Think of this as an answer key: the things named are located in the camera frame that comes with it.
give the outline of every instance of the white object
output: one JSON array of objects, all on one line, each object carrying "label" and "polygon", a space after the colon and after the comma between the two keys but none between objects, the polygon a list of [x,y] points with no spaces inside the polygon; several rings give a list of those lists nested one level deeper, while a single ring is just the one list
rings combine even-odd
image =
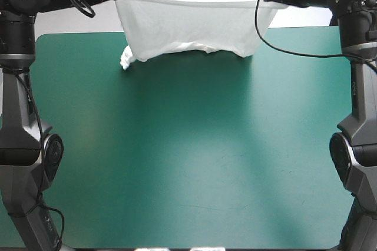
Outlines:
[{"label": "white object", "polygon": [[190,251],[226,251],[225,247],[195,247]]},{"label": "white object", "polygon": [[[121,65],[165,53],[221,49],[241,57],[260,45],[254,27],[256,0],[120,0],[116,2],[127,47]],[[259,28],[267,31],[285,5],[261,2]]]}]

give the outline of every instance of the green mat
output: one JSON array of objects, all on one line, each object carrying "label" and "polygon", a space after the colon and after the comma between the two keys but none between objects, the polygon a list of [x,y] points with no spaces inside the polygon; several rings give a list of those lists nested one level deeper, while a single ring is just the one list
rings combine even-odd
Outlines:
[{"label": "green mat", "polygon": [[[340,51],[337,28],[271,29],[267,37],[296,51]],[[34,94],[65,142],[45,194],[65,214],[65,244],[337,245],[352,197],[328,143],[350,112],[346,59],[262,46],[245,59],[162,55],[125,72],[125,45],[118,33],[37,43]],[[0,246],[22,246],[2,206],[0,222]]]}]

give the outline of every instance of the black cable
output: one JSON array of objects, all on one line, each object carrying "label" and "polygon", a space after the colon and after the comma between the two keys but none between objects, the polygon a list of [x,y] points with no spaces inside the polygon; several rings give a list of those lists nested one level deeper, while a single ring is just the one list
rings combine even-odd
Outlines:
[{"label": "black cable", "polygon": [[93,8],[84,0],[70,0],[75,8],[77,8],[82,14],[86,15],[87,17],[93,18],[95,17],[95,11]]},{"label": "black cable", "polygon": [[41,177],[42,178],[41,178],[41,183],[39,184],[38,194],[37,194],[37,198],[35,200],[36,201],[35,205],[26,214],[23,214],[23,215],[16,215],[16,214],[12,215],[11,214],[11,216],[13,216],[13,217],[27,217],[27,215],[32,213],[37,207],[40,207],[44,210],[49,210],[49,211],[58,213],[60,215],[60,218],[61,218],[61,231],[60,231],[59,243],[58,243],[58,246],[56,248],[56,251],[59,251],[61,246],[62,246],[62,240],[63,240],[63,234],[64,234],[64,224],[65,224],[64,215],[60,210],[52,208],[52,207],[48,207],[42,202],[42,197],[43,197],[42,189],[43,189],[43,184],[44,184],[44,168],[45,168],[45,160],[44,160],[45,149],[44,149],[44,138],[43,138],[44,136],[43,136],[42,121],[41,121],[39,111],[38,111],[38,108],[37,108],[37,104],[34,100],[34,96],[32,94],[32,91],[28,88],[25,81],[19,76],[19,74],[15,73],[14,75],[16,76],[17,80],[22,84],[22,86],[25,88],[27,96],[29,97],[29,99],[32,103],[35,116],[37,118],[39,133],[41,135],[41,139],[40,139],[39,142],[41,143],[41,170],[42,170],[42,176]]},{"label": "black cable", "polygon": [[353,59],[357,60],[357,62],[359,62],[359,63],[365,63],[366,65],[368,65],[369,67],[371,67],[377,73],[377,68],[373,64],[371,64],[370,62],[369,63],[364,62],[364,59],[362,57],[357,56],[357,55],[352,55],[352,54],[336,54],[336,55],[302,54],[302,53],[299,53],[299,52],[293,52],[293,51],[288,51],[288,50],[285,50],[285,49],[281,49],[281,48],[278,48],[278,47],[272,45],[271,43],[267,42],[263,38],[263,36],[261,35],[261,33],[259,31],[259,28],[258,28],[258,9],[259,9],[259,5],[260,5],[260,0],[257,0],[256,9],[255,9],[255,18],[254,18],[255,29],[257,31],[258,37],[267,46],[269,46],[270,48],[273,48],[273,49],[275,49],[276,51],[279,51],[279,52],[284,52],[284,53],[290,54],[290,55],[297,55],[297,56],[300,56],[300,57],[309,57],[309,58],[339,58],[339,57],[345,57],[345,58],[353,58]]}]

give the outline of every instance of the white wall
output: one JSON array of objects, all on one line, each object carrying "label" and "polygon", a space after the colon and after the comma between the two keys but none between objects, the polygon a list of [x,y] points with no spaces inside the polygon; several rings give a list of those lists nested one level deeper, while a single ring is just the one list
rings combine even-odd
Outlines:
[{"label": "white wall", "polygon": [[[95,7],[97,16],[88,19],[74,9],[39,14],[36,23],[36,36],[61,32],[116,32],[122,31],[113,2]],[[328,25],[331,14],[325,9],[288,8],[279,11],[272,27],[299,27]]]}]

